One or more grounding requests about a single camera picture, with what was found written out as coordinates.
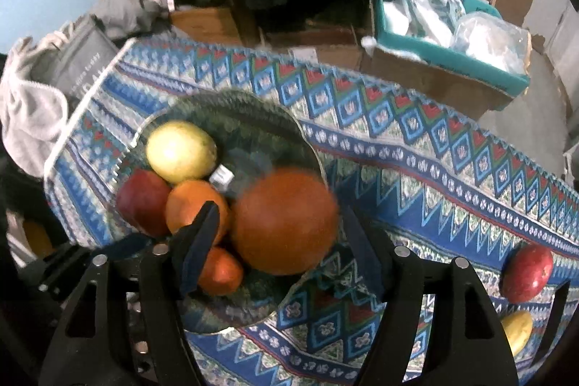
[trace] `gray fabric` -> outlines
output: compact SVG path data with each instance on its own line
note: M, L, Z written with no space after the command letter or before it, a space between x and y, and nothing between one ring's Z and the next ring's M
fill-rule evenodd
M35 177L43 176L69 113L117 54L111 40L185 35L159 18L163 9L152 0L98 0L90 13L36 46L31 37L21 38L8 54L0 80L2 141L13 161Z
M152 0L98 0L89 14L102 21L106 36L115 41L150 32L163 11Z

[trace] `red apple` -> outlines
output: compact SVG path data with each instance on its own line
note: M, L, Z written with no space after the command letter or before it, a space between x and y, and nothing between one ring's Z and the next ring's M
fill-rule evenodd
M540 244L520 248L503 274L502 294L509 302L519 304L537 296L553 271L551 250Z
M136 169L117 193L117 210L141 232L156 238L166 236L165 206L170 192L156 173Z

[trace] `brown cardboard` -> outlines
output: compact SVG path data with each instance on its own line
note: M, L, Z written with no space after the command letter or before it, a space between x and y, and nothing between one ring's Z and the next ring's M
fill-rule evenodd
M512 101L512 97L488 84L441 67L399 58L380 48L374 50L371 58L364 53L360 69L407 89L416 89L473 120L481 118L487 110L500 110Z

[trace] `orange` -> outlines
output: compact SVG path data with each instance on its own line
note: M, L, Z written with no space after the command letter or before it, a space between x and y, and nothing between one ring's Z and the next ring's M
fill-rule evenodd
M213 247L207 255L199 286L209 296L231 294L243 280L243 267L227 250Z
M251 267L271 275L314 268L338 234L338 203L314 173L276 169L236 201L232 241Z
M218 244L229 229L229 207L225 198L205 181L184 181L171 190L165 207L170 232L175 234L191 224L206 201L214 201L219 207L219 229L213 242Z

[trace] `white sticker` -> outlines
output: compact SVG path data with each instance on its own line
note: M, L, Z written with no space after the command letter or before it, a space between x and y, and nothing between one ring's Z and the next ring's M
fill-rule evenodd
M218 192L224 192L229 187L233 178L233 172L224 165L220 165L209 177L209 183L213 185Z
M315 48L291 48L289 53L298 61L307 63L318 63L318 54Z

